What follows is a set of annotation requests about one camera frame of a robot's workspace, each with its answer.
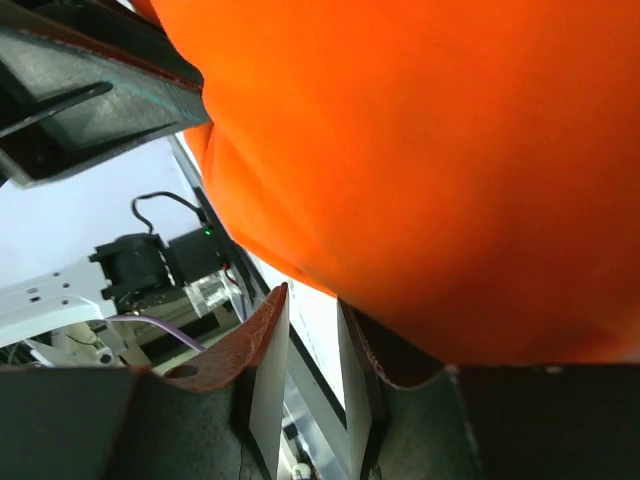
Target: orange fabric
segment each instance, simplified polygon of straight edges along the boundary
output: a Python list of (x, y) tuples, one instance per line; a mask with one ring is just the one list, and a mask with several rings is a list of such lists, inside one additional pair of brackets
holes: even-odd
[(446, 360), (638, 349), (638, 2), (153, 4), (240, 243)]

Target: metal frame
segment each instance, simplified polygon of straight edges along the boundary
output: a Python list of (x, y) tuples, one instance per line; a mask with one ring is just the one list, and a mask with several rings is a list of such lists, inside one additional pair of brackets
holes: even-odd
[(102, 297), (108, 282), (88, 258), (0, 290), (0, 347), (117, 313)]

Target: dark gray surface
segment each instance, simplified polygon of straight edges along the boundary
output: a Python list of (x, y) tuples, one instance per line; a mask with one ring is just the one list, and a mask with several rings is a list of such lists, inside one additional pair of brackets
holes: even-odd
[(0, 478), (102, 480), (135, 380), (106, 368), (0, 372)]
[(148, 377), (131, 406), (109, 479), (262, 480), (230, 428), (234, 386), (190, 393)]

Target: purple cable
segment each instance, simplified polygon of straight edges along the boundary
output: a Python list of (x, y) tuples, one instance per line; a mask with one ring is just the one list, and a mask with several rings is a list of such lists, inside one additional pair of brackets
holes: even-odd
[(188, 347), (193, 348), (196, 352), (204, 352), (206, 350), (204, 346), (196, 342), (189, 335), (186, 335), (185, 333), (181, 332), (170, 323), (165, 322), (164, 320), (160, 320), (159, 318), (147, 317), (144, 315), (114, 315), (113, 317), (105, 318), (105, 320), (108, 320), (110, 322), (150, 323), (151, 325), (155, 325), (156, 327), (163, 329), (165, 332), (170, 333), (171, 335), (176, 337), (178, 340), (180, 340), (182, 343), (184, 343)]

